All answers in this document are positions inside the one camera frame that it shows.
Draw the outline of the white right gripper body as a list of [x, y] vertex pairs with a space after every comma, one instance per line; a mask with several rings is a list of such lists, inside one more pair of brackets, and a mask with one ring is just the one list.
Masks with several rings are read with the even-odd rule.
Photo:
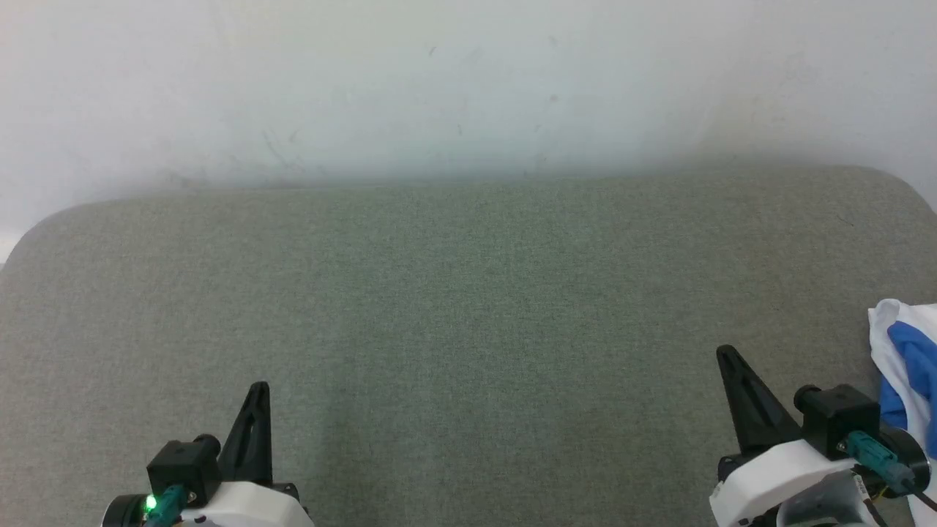
[[717, 527], [899, 527], [881, 512], [887, 500], [906, 501], [911, 527], [933, 527], [926, 454], [900, 428], [880, 434], [851, 433], [841, 460], [806, 440], [773, 446], [746, 463], [723, 458], [709, 498]]

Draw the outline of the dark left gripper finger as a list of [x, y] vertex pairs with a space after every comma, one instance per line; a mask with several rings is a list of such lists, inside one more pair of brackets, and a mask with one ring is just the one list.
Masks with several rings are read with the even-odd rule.
[[270, 386], [255, 381], [248, 389], [218, 456], [225, 482], [272, 484]]

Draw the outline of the blue and white shirt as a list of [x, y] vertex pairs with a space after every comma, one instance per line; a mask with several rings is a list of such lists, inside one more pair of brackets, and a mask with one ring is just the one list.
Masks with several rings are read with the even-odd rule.
[[922, 446], [937, 504], [937, 303], [881, 300], [867, 311], [871, 359], [880, 371], [881, 419]]

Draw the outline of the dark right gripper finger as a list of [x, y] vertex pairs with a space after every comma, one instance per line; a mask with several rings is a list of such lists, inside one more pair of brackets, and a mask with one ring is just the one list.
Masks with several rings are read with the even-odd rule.
[[735, 347], [720, 345], [716, 356], [741, 455], [801, 438], [799, 424]]

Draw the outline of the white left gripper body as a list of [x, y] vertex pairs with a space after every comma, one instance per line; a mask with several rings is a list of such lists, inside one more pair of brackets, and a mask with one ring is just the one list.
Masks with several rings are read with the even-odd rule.
[[[154, 495], [120, 495], [108, 505], [102, 527], [145, 527]], [[264, 487], [224, 482], [207, 506], [185, 508], [168, 527], [316, 527], [291, 482]]]

